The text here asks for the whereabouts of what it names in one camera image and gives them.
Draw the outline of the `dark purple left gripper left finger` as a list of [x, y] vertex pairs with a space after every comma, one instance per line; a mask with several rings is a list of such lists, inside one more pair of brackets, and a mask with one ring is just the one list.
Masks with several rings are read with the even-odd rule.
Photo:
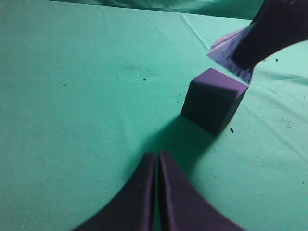
[[201, 196], [167, 151], [145, 153], [115, 197], [75, 230], [151, 231], [155, 201], [163, 231], [242, 230]]

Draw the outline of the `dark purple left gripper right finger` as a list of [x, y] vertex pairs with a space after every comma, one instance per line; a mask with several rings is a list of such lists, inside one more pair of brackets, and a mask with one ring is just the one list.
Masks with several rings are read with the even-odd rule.
[[308, 39], [306, 0], [266, 0], [232, 59], [246, 70], [277, 51]]

